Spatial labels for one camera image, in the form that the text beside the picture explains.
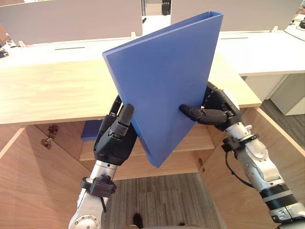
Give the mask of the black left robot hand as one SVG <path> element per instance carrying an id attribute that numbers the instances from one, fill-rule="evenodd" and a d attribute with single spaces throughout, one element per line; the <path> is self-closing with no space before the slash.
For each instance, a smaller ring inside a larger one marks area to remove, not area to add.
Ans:
<path id="1" fill-rule="evenodd" d="M 101 123 L 93 147 L 96 160 L 120 166 L 128 159 L 137 139 L 132 125 L 133 112 L 131 104 L 123 105 L 121 98 L 116 97 Z"/>

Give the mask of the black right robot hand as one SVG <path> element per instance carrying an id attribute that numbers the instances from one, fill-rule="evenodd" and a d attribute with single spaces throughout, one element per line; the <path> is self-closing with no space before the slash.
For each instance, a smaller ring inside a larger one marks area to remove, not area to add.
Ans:
<path id="1" fill-rule="evenodd" d="M 213 125 L 220 131 L 242 121 L 238 103 L 211 82 L 207 84 L 201 108 L 182 104 L 179 110 L 192 121 L 203 125 Z"/>

